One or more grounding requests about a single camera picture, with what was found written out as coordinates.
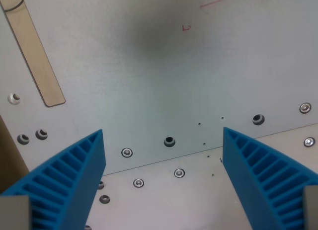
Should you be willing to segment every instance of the beige slot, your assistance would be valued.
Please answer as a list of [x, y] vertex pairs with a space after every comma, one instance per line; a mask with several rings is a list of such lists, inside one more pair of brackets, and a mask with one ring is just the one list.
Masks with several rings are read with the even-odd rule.
[[[21, 0], [0, 0], [4, 10], [11, 9]], [[47, 107], [65, 103], [59, 83], [46, 56], [25, 3], [5, 13], [20, 45], [33, 79]]]

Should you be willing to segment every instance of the metal plate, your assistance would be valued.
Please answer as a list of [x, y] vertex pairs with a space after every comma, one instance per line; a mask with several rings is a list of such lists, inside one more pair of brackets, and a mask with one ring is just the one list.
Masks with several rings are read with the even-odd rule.
[[[303, 145], [317, 133], [315, 124], [258, 140], [317, 172], [318, 145]], [[250, 230], [221, 157], [217, 148], [103, 176], [105, 188], [97, 191], [87, 224], [93, 230]], [[177, 168], [185, 170], [183, 178], [174, 177]], [[136, 178], [145, 182], [140, 189]], [[101, 204], [101, 195], [110, 203]]]
[[[219, 147], [223, 126], [260, 137], [317, 123], [318, 0], [200, 7], [212, 1], [25, 0], [67, 107], [45, 110], [59, 127], [25, 115], [15, 128], [60, 135], [74, 123], [80, 137], [102, 128], [109, 174]], [[313, 106], [306, 115], [303, 102]], [[41, 159], [60, 150], [46, 144]]]
[[[45, 107], [10, 27], [0, 11], [0, 115], [3, 118], [21, 156], [31, 171], [48, 158], [80, 139], [67, 111], [67, 105]], [[17, 93], [20, 103], [12, 105], [8, 95]], [[45, 129], [48, 138], [35, 137]], [[17, 136], [25, 134], [30, 142], [21, 145]]]

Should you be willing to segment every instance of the gray block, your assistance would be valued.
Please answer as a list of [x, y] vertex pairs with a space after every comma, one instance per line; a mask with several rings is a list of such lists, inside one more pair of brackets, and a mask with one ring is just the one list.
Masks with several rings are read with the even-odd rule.
[[0, 197], [0, 223], [3, 230], [31, 230], [29, 197]]
[[318, 229], [318, 185], [309, 185], [304, 188], [303, 210], [305, 230]]

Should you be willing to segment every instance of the metal screw head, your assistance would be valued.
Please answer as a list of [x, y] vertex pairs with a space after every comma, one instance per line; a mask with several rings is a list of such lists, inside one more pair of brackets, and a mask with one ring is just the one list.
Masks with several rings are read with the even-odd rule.
[[315, 144], [315, 139], [313, 137], [308, 137], [304, 140], [305, 147], [312, 147]]
[[125, 158], [129, 158], [129, 157], [131, 157], [133, 155], [133, 151], [131, 149], [129, 149], [129, 148], [124, 148], [121, 151], [121, 155], [123, 157], [125, 157]]
[[177, 178], [182, 178], [185, 175], [185, 172], [183, 169], [176, 169], [174, 171], [174, 176]]
[[13, 105], [18, 105], [20, 103], [20, 97], [16, 93], [10, 93], [8, 96], [8, 101]]
[[311, 108], [312, 108], [311, 104], [308, 102], [305, 102], [300, 106], [299, 111], [305, 114], [305, 113], [309, 113]]
[[141, 188], [141, 187], [143, 187], [144, 184], [145, 183], [144, 183], [144, 181], [142, 179], [135, 179], [134, 180], [134, 186], [136, 188]]

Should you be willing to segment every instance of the red marker line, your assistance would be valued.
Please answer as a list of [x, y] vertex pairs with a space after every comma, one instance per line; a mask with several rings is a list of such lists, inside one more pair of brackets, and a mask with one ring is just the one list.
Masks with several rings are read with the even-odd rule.
[[210, 3], [207, 3], [207, 4], [204, 4], [204, 5], [201, 5], [200, 8], [203, 8], [205, 6], [209, 6], [209, 5], [213, 5], [215, 3], [219, 3], [219, 2], [222, 2], [222, 1], [225, 1], [225, 0], [215, 0], [213, 2], [210, 2]]
[[222, 2], [222, 1], [224, 1], [224, 0], [215, 0], [215, 1], [213, 1], [213, 2], [210, 2], [210, 3], [207, 3], [207, 4], [201, 5], [200, 7], [203, 8], [203, 7], [205, 7], [205, 6], [213, 5], [213, 4], [215, 4], [215, 3], [219, 3], [219, 2]]

